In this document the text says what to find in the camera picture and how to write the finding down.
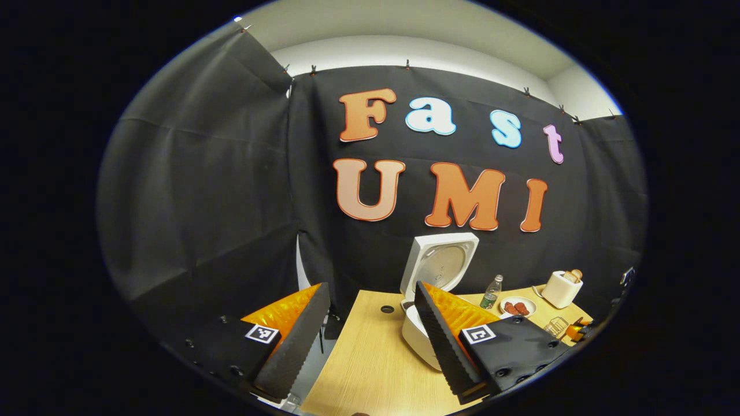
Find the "screw hole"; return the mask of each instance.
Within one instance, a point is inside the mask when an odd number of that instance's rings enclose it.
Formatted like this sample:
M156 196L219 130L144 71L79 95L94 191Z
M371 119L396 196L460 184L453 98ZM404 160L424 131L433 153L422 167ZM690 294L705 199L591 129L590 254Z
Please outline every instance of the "screw hole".
M233 375L237 377L244 377L244 373L241 371L241 369L237 366L231 366L229 367L231 369L231 372Z

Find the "plastic bottle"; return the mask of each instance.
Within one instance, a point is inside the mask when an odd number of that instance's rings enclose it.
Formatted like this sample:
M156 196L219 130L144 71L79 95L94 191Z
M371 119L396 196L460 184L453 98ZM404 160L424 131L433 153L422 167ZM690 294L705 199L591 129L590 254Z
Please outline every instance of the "plastic bottle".
M501 285L503 280L503 276L496 275L494 281L491 282L491 284L489 284L488 288L485 290L483 299L480 301L480 307L482 307L483 309L490 309L494 307L494 303L496 303L496 299L499 298L499 293L501 293Z

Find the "white plate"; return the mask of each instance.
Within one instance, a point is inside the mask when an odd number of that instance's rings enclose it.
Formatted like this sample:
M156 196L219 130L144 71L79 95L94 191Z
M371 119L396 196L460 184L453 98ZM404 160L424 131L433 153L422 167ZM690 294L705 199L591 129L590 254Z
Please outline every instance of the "white plate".
M504 312L507 315L508 312L506 312L506 310L504 309L504 305L506 305L506 302L511 302L512 305L516 305L517 303L522 302L529 311L529 315L524 315L525 318L531 317L537 311L537 305L534 304L533 301L530 301L529 299L523 298L521 296L509 296L508 298L503 298L501 300L501 303L499 303L499 309L501 309L501 312Z

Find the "table surface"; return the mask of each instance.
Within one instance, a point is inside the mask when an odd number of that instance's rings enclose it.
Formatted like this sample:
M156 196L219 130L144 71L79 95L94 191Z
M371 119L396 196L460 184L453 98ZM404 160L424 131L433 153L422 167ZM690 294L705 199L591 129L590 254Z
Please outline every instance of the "table surface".
M540 293L544 286L538 286ZM533 301L537 310L529 320L541 328L556 316L569 323L580 317L591 319L575 303L556 309L530 287L502 292L489 310L501 315L499 303L508 296ZM460 297L478 305L482 293ZM402 300L401 294L360 290L329 359L300 406L302 411L320 416L435 416L480 403L475 400L461 406L442 372L431 368L403 340ZM381 312L385 305L394 311ZM567 335L562 341L573 345Z

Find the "orange soft pad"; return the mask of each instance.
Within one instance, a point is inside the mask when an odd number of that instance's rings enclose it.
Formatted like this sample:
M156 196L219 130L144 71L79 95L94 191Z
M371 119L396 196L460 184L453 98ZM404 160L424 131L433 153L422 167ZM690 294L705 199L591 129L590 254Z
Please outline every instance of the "orange soft pad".
M280 331L280 341L277 342L275 349L270 353L270 357L272 357L280 348L283 341L285 341L285 338L293 329L295 321L306 308L306 305L309 304L319 286L321 284L315 284L241 318L244 322L256 323L257 325L275 328Z
M422 282L422 284L424 284L427 292L429 292L434 305L440 310L442 318L447 323L447 327L452 332L452 335L457 339L460 348L470 360L470 355L465 350L463 343L460 342L460 332L465 328L496 322L499 320L499 317L483 308L473 305L465 299L458 298L450 292L445 292L426 282Z

